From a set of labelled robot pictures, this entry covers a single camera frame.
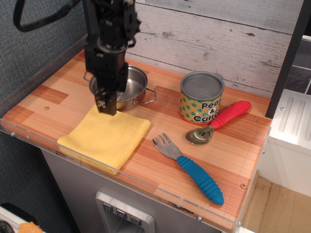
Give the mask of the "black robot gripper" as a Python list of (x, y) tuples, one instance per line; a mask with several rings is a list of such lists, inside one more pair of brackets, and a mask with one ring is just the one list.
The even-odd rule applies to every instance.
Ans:
[(115, 115), (117, 92), (125, 92), (129, 65), (124, 61), (128, 40), (117, 47), (104, 43), (99, 38), (88, 38), (85, 42), (86, 70), (93, 74), (90, 85), (100, 113)]

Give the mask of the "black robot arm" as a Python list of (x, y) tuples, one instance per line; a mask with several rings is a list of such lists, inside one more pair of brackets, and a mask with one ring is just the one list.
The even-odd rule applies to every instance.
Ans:
[(133, 0), (83, 1), (87, 38), (86, 70), (94, 75), (99, 112), (115, 115), (117, 92), (126, 90), (128, 64), (125, 53), (136, 44), (141, 22)]

